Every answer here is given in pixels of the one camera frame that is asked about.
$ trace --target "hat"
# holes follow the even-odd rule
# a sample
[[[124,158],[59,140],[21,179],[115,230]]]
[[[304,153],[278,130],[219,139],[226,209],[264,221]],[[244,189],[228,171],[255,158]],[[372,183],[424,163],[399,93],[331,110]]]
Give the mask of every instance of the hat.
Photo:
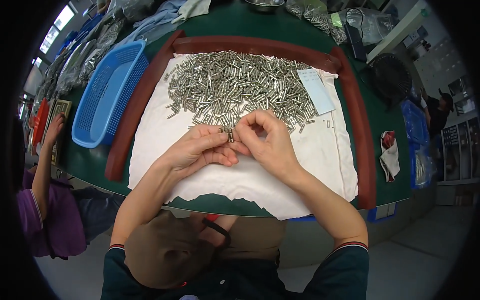
[[[135,228],[125,242],[125,264],[133,278],[149,288],[176,288],[211,261],[214,246],[198,239],[188,218],[161,210]]]
[[[447,107],[449,110],[453,111],[453,98],[449,93],[442,93],[441,89],[438,89],[438,92],[440,93],[440,96],[445,100],[447,103]]]

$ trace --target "dark green polo shirt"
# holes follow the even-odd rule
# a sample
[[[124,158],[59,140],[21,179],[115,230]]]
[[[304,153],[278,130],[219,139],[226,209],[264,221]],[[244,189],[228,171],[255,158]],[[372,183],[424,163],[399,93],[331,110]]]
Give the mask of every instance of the dark green polo shirt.
[[[366,299],[369,265],[364,244],[340,245],[320,264],[304,292],[294,293],[285,290],[275,263],[266,260],[223,261],[184,286],[169,290],[142,286],[124,261],[123,246],[111,246],[103,266],[102,300],[179,300],[185,295],[194,295],[199,300]]]

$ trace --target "black fan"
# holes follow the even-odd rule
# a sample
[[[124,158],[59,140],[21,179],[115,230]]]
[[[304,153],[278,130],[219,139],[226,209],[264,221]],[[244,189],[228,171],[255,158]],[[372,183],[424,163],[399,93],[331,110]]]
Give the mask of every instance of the black fan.
[[[395,54],[384,53],[371,64],[372,83],[388,109],[407,97],[412,89],[412,76]]]

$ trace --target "green table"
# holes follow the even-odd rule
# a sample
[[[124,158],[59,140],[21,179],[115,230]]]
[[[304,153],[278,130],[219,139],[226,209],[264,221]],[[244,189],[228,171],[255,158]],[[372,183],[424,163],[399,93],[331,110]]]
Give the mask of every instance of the green table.
[[[185,30],[187,36],[226,35],[261,37],[301,45],[325,53],[329,53],[332,47],[336,46],[331,37],[312,26],[308,21],[299,20],[289,14],[284,8],[280,8],[275,14],[271,15],[258,14],[248,10],[246,3],[239,0],[233,1],[231,4],[212,8],[209,14],[194,17],[179,26],[178,29]],[[158,52],[170,35],[171,33],[163,36],[145,48],[145,54],[149,60]],[[400,108],[396,107],[387,113],[386,105],[367,89],[359,77],[358,82],[370,121],[375,157],[379,157],[381,153],[380,134],[383,131],[394,130],[396,132],[399,148],[401,171],[394,182],[385,182],[385,175],[380,166],[380,162],[379,160],[376,162],[377,205],[406,199],[410,197],[411,194],[410,169],[407,136],[405,134],[405,125]],[[356,168],[355,147],[353,146],[350,118],[338,81],[336,81],[336,90],[342,103],[347,131],[350,133]],[[127,184],[133,143],[130,147],[127,164],[123,172],[123,181],[114,182],[107,180],[104,176],[109,147],[100,146],[96,149],[83,148],[75,144],[70,137],[73,116],[76,113],[83,92],[84,89],[76,89],[63,97],[65,100],[72,101],[72,109],[70,112],[71,117],[66,126],[68,138],[66,135],[62,147],[59,168],[94,186],[127,195],[130,192]],[[357,200],[352,201],[352,204],[356,207]],[[185,201],[177,197],[173,202],[169,203],[168,206],[217,214],[270,216],[267,211],[260,209],[255,202],[249,202],[244,199],[230,201],[225,196],[215,194],[203,195],[191,201]]]

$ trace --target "metal bowl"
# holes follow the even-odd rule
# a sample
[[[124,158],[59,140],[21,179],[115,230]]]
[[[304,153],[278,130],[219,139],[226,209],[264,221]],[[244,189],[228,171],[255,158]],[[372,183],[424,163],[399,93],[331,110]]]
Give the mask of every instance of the metal bowl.
[[[249,7],[256,12],[274,12],[285,4],[285,0],[245,0]]]

